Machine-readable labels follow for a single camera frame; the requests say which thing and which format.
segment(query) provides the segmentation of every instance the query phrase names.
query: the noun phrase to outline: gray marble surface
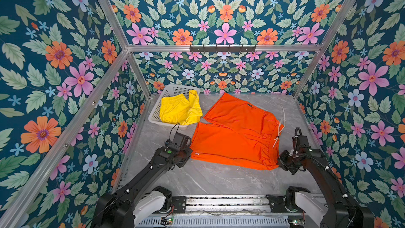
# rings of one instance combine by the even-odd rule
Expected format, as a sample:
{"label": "gray marble surface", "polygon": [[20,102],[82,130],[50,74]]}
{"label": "gray marble surface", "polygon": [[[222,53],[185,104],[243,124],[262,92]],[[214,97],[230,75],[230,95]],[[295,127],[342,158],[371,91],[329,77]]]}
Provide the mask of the gray marble surface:
{"label": "gray marble surface", "polygon": [[[220,97],[219,94],[200,94],[200,105],[204,115]],[[271,112],[281,122],[284,120],[284,108],[285,123],[283,124],[285,128],[280,136],[280,153],[285,149],[292,150],[291,137],[294,135],[296,127],[301,128],[302,134],[308,136],[310,145],[316,148],[300,108],[291,95],[241,94],[237,97]],[[147,117],[157,98],[158,95],[152,95]],[[179,132],[192,137],[195,128],[196,124],[193,124],[189,125],[186,130],[179,130]],[[128,173],[122,182],[130,181],[148,164],[154,151],[163,146],[165,140],[168,139],[169,132],[170,128],[150,123],[146,119],[140,139],[134,148],[135,153],[129,163]],[[171,190],[173,195],[284,194],[288,186],[306,187],[312,193],[321,193],[308,171],[298,171],[297,174],[291,175],[290,172],[281,168],[271,171],[253,170],[193,159],[190,159],[183,168],[176,167],[174,170],[168,171],[155,183],[154,187],[158,185]]]}

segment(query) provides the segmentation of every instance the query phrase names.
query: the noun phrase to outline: orange flower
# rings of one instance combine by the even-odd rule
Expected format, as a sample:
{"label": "orange flower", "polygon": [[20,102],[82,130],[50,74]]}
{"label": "orange flower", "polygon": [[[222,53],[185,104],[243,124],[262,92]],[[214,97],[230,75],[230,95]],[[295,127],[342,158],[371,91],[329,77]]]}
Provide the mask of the orange flower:
{"label": "orange flower", "polygon": [[126,134],[127,129],[128,129],[128,124],[126,123],[126,121],[122,121],[118,127],[119,137],[123,138]]}
{"label": "orange flower", "polygon": [[332,171],[333,171],[334,174],[336,174],[336,176],[337,176],[339,182],[342,183],[342,180],[341,180],[342,176],[341,176],[340,173],[336,170],[336,168],[332,167]]}
{"label": "orange flower", "polygon": [[215,6],[211,5],[211,6],[208,8],[208,11],[209,11],[210,13],[215,12]]}
{"label": "orange flower", "polygon": [[323,20],[324,18],[327,17],[327,14],[329,13],[330,9],[329,9],[329,4],[325,5],[325,4],[321,4],[319,7],[315,8],[315,10],[313,11],[311,17],[312,17],[312,21],[313,22],[320,22],[321,20]]}
{"label": "orange flower", "polygon": [[328,134],[328,133],[331,132],[331,126],[329,125],[328,121],[323,120],[321,122],[321,127],[320,128],[321,128],[323,134]]}
{"label": "orange flower", "polygon": [[101,52],[104,53],[104,59],[110,64],[115,61],[117,57],[117,52],[115,51],[115,45],[111,43],[110,40],[103,41],[103,47],[101,47]]}
{"label": "orange flower", "polygon": [[119,168],[117,168],[117,169],[115,170],[115,173],[113,174],[113,177],[112,177],[113,180],[111,181],[111,186],[112,186],[112,187],[114,187],[115,180],[117,179],[118,173],[119,173]]}
{"label": "orange flower", "polygon": [[21,134],[21,143],[28,144],[26,149],[34,153],[39,148],[39,153],[44,153],[49,151],[49,145],[53,144],[58,139],[61,133],[60,127],[57,127],[58,122],[51,118],[48,121],[46,116],[38,116],[36,123],[34,121],[29,121],[24,129],[28,132]]}
{"label": "orange flower", "polygon": [[51,61],[51,65],[55,68],[65,69],[66,66],[73,62],[73,57],[71,56],[72,51],[66,48],[66,44],[57,41],[52,42],[53,46],[47,46],[45,50],[48,52],[45,54],[48,61]]}
{"label": "orange flower", "polygon": [[83,209],[81,209],[80,214],[81,214],[81,215],[85,215],[85,214],[87,213],[87,210],[88,210],[88,209],[89,209],[89,206],[88,206],[88,205],[84,206]]}
{"label": "orange flower", "polygon": [[401,139],[405,143],[405,125],[404,124],[398,125],[398,131],[399,131],[399,133],[403,133],[403,135],[401,135]]}
{"label": "orange flower", "polygon": [[379,217],[374,218],[374,228],[388,228],[388,225],[382,222],[382,219]]}
{"label": "orange flower", "polygon": [[405,45],[404,41],[399,41],[399,43],[397,42],[391,43],[390,47],[384,50],[385,55],[382,57],[382,60],[386,62],[387,65],[400,64],[401,60],[405,60],[404,45]]}
{"label": "orange flower", "polygon": [[342,61],[346,60],[346,53],[349,52],[349,47],[347,47],[347,45],[347,41],[340,41],[333,47],[332,62],[340,64]]}
{"label": "orange flower", "polygon": [[163,83],[160,83],[159,81],[155,81],[155,83],[153,83],[153,86],[158,90],[163,90],[165,88],[165,85]]}
{"label": "orange flower", "polygon": [[232,19],[233,10],[230,8],[230,5],[224,5],[222,10],[220,10],[220,18],[224,22],[228,22]]}
{"label": "orange flower", "polygon": [[37,25],[37,24],[31,22],[31,26],[32,26],[33,29],[39,31],[39,28],[38,28],[38,25]]}
{"label": "orange flower", "polygon": [[286,81],[286,82],[282,82],[281,83],[281,89],[288,89],[288,88],[290,88],[292,86],[292,82],[291,81]]}
{"label": "orange flower", "polygon": [[257,37],[259,45],[273,45],[277,41],[278,33],[276,30],[273,31],[273,28],[268,28],[267,31],[263,30],[260,35]]}
{"label": "orange flower", "polygon": [[226,85],[227,85],[227,83],[226,83],[225,81],[221,81],[221,82],[218,84],[218,87],[219,87],[220,89],[224,90],[224,89],[226,88]]}
{"label": "orange flower", "polygon": [[134,8],[134,5],[125,5],[124,6],[124,14],[127,19],[129,19],[132,22],[140,22],[140,19],[142,19],[142,15],[139,13],[138,8]]}
{"label": "orange flower", "polygon": [[304,105],[301,104],[301,103],[300,103],[300,108],[301,108],[302,112],[305,114],[305,107],[304,107]]}
{"label": "orange flower", "polygon": [[139,111],[139,113],[142,114],[144,109],[145,109],[145,103],[143,103],[143,104],[140,106],[140,111]]}
{"label": "orange flower", "polygon": [[176,42],[176,45],[191,45],[191,41],[193,40],[190,32],[182,28],[179,28],[179,31],[174,31],[173,35],[173,41]]}
{"label": "orange flower", "polygon": [[246,12],[246,7],[243,6],[243,5],[240,5],[239,8],[238,8],[238,11],[239,11],[240,13]]}

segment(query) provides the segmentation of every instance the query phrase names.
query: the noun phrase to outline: laundry basket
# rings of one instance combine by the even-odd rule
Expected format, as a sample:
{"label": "laundry basket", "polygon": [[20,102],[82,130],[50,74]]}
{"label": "laundry basket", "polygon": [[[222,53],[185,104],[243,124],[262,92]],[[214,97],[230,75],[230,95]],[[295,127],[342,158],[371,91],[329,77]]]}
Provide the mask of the laundry basket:
{"label": "laundry basket", "polygon": [[[159,96],[159,99],[156,101],[156,104],[153,106],[153,109],[149,115],[149,121],[153,124],[158,124],[162,126],[167,126],[167,127],[173,127],[175,124],[170,124],[170,123],[163,123],[160,120],[160,105],[161,105],[161,99],[164,97],[173,97],[179,94],[184,94],[185,98],[188,99],[188,91],[190,90],[196,90],[197,95],[200,94],[200,89],[198,87],[190,87],[187,85],[179,85],[179,84],[168,84],[166,87],[163,89],[162,93]],[[179,129],[186,129],[187,125],[180,125]]]}

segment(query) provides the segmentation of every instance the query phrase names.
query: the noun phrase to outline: white drawstring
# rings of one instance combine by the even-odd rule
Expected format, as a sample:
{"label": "white drawstring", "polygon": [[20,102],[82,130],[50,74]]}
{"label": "white drawstring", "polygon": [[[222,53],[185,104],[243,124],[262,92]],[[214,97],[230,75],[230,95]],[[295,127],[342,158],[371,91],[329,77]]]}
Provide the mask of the white drawstring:
{"label": "white drawstring", "polygon": [[[284,111],[284,108],[283,108],[283,114],[284,114],[284,126],[286,126],[286,113]],[[277,134],[277,137],[274,139],[275,141],[274,141],[274,144],[273,144],[273,148],[276,145],[278,139],[280,138],[280,132],[281,132],[280,131],[280,125],[281,125],[281,123],[279,123],[278,134]]]}

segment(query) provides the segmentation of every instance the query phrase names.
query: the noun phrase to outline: orange shorts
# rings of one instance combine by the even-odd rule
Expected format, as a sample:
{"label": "orange shorts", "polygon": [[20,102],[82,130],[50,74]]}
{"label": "orange shorts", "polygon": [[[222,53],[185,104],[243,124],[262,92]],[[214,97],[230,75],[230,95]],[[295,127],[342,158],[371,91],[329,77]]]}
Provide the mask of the orange shorts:
{"label": "orange shorts", "polygon": [[191,158],[257,170],[278,167],[278,136],[284,128],[276,117],[225,93],[198,123]]}

